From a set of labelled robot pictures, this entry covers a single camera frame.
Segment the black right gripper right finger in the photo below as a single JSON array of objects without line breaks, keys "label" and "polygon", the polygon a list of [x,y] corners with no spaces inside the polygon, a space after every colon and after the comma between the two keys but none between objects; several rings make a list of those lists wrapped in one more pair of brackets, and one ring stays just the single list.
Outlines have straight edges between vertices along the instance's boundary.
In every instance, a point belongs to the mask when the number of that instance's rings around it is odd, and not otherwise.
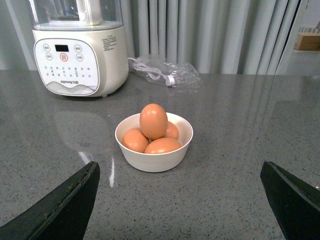
[{"label": "black right gripper right finger", "polygon": [[320,191],[271,161],[260,179],[272,212],[287,240],[320,238]]}]

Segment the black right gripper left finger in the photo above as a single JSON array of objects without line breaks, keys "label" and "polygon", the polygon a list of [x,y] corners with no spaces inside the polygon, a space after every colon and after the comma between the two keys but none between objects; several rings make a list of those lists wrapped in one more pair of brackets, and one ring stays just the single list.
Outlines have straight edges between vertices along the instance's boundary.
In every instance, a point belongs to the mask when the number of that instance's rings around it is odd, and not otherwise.
[{"label": "black right gripper left finger", "polygon": [[91,161],[0,228],[2,240],[82,240],[95,205],[100,166]]}]

